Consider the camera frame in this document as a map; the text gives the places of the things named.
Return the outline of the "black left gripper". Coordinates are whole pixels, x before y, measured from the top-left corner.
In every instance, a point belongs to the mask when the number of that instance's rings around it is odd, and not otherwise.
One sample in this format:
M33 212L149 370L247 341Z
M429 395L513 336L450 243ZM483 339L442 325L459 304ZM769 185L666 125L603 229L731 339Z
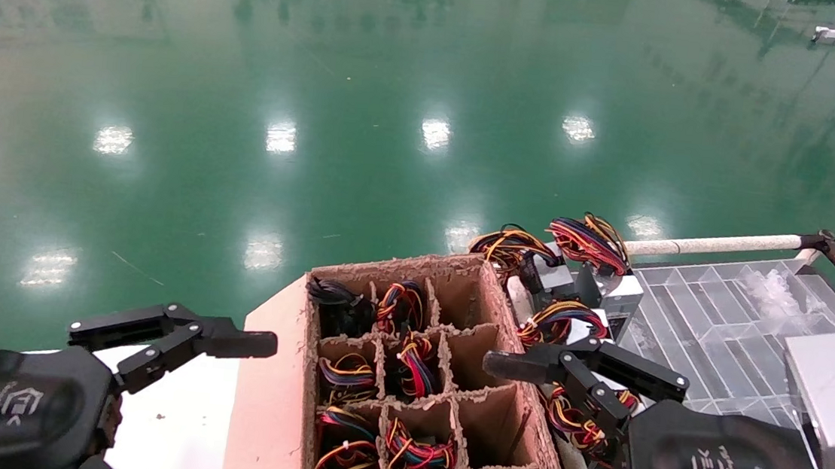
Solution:
M114 469L104 455L121 421L118 391L138 393L200 355L269 358L278 341L170 303L70 324L67 343L82 349L0 350L0 469ZM115 376L90 353L135 344L144 349Z

